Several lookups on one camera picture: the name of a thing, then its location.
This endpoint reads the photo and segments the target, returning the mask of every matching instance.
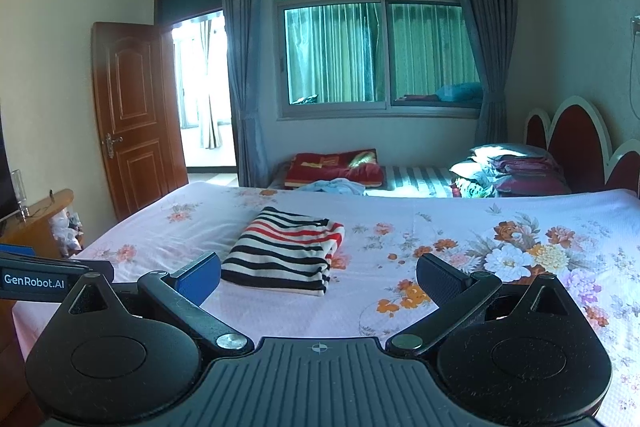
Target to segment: wooden door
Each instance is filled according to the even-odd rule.
[[[188,183],[170,32],[94,24],[95,114],[118,220]]]

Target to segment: purple flower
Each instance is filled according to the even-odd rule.
[[[559,279],[578,304],[585,305],[598,301],[596,293],[602,290],[602,286],[596,284],[595,274],[577,268],[564,271],[559,275]]]

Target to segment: plastic bag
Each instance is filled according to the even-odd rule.
[[[49,226],[62,257],[70,257],[82,250],[78,241],[78,236],[82,235],[82,223],[76,212],[68,208],[60,210],[49,219]]]

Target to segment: red headboard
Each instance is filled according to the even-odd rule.
[[[640,197],[640,140],[612,153],[601,115],[580,96],[565,100],[553,121],[541,109],[529,113],[525,143],[547,149],[574,192],[628,188]]]

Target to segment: door panel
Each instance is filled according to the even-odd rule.
[[[188,181],[173,51],[164,56],[166,36],[155,26],[95,23],[92,37],[102,158],[122,220]]]

